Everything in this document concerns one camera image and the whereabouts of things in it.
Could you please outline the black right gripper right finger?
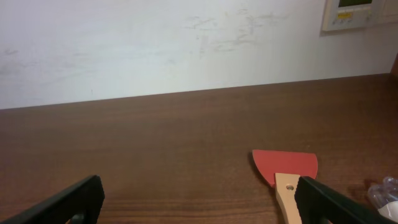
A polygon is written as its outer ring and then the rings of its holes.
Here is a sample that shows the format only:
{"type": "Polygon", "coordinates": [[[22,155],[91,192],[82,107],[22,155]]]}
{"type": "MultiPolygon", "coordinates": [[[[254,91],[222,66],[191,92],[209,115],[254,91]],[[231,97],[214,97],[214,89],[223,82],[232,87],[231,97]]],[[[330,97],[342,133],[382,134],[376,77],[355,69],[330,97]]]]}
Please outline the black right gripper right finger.
{"type": "Polygon", "coordinates": [[[394,224],[307,176],[298,180],[295,201],[303,224],[394,224]]]}

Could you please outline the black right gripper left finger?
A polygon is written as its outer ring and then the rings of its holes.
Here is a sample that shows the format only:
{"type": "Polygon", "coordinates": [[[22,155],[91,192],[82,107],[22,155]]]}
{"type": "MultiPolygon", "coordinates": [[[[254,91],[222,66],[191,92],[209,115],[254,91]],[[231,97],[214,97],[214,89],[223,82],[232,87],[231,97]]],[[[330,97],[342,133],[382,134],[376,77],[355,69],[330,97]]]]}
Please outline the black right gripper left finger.
{"type": "Polygon", "coordinates": [[[91,175],[2,224],[96,224],[105,198],[101,178],[91,175]]]}

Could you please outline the red scraper wooden handle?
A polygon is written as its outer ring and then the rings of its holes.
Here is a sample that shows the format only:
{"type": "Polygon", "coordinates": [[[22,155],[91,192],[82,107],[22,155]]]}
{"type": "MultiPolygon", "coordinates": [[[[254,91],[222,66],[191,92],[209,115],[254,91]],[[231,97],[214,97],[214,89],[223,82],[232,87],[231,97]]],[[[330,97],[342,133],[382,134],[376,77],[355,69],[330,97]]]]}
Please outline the red scraper wooden handle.
{"type": "Polygon", "coordinates": [[[318,172],[318,159],[314,153],[252,151],[254,163],[266,180],[275,189],[276,199],[287,224],[301,224],[295,193],[299,178],[315,178],[318,172]]]}

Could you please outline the clear pack of coloured markers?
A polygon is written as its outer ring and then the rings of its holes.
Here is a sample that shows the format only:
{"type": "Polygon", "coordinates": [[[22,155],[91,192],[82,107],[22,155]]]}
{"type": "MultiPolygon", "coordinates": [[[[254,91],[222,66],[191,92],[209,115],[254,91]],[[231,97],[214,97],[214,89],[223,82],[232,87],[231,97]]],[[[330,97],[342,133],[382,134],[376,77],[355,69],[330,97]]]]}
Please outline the clear pack of coloured markers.
{"type": "Polygon", "coordinates": [[[385,177],[381,184],[370,186],[368,198],[380,215],[397,223],[397,178],[385,177]]]}

